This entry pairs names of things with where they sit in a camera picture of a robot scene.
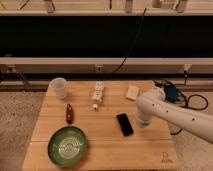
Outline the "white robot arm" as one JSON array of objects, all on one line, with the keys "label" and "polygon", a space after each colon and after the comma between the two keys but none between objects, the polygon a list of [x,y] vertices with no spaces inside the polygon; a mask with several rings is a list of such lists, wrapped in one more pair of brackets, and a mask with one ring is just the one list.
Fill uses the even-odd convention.
[{"label": "white robot arm", "polygon": [[136,99],[136,107],[136,120],[140,127],[148,126],[152,117],[156,116],[213,144],[213,115],[167,103],[161,88],[140,94]]}]

